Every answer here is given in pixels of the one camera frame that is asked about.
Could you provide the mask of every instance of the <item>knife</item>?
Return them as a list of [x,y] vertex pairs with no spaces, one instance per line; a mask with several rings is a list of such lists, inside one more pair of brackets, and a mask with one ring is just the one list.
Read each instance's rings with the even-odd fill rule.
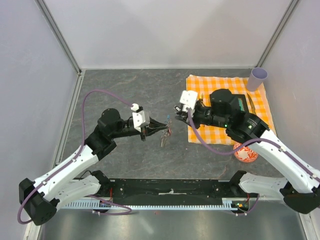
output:
[[248,99],[249,99],[249,103],[250,103],[250,106],[251,106],[252,113],[253,113],[253,114],[256,114],[256,108],[255,108],[254,102],[252,101],[251,96],[249,95],[249,93],[247,93],[246,95],[248,96]]

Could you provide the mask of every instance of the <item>cup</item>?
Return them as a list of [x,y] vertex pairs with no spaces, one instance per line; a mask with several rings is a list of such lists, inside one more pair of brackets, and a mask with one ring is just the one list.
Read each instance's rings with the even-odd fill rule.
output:
[[254,92],[257,88],[266,80],[268,73],[262,67],[255,67],[252,69],[249,76],[248,83],[246,84],[246,89],[249,92]]

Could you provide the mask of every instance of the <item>white backdrop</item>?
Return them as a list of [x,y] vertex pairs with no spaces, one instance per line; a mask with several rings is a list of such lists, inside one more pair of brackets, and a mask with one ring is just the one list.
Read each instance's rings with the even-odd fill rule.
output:
[[[320,1],[300,1],[263,67],[279,138],[320,169]],[[312,212],[320,230],[320,210]]]
[[81,68],[257,64],[290,0],[45,0]]
[[19,183],[52,167],[77,73],[34,0],[1,0],[0,33],[0,233],[21,240]]

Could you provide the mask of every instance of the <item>yellow gingham napkin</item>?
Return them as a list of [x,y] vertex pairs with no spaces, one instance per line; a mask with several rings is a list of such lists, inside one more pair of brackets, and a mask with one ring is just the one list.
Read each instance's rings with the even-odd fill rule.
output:
[[[247,77],[215,77],[215,76],[194,76],[190,75],[186,79],[186,90],[192,90],[200,94],[203,94],[203,103],[206,106],[210,106],[209,95],[217,89],[229,89],[233,94],[244,94],[248,109],[252,113],[250,102],[247,93],[250,95],[256,115],[265,121],[270,129],[275,133],[275,126],[272,120],[268,100],[266,97],[266,91],[263,84],[255,92],[246,90],[246,84],[248,82]],[[235,141],[231,140],[227,136],[224,128],[215,126],[201,125],[198,129],[201,137],[207,144],[226,144],[233,145]],[[188,126],[188,141],[189,143],[200,143],[194,134],[191,127]]]

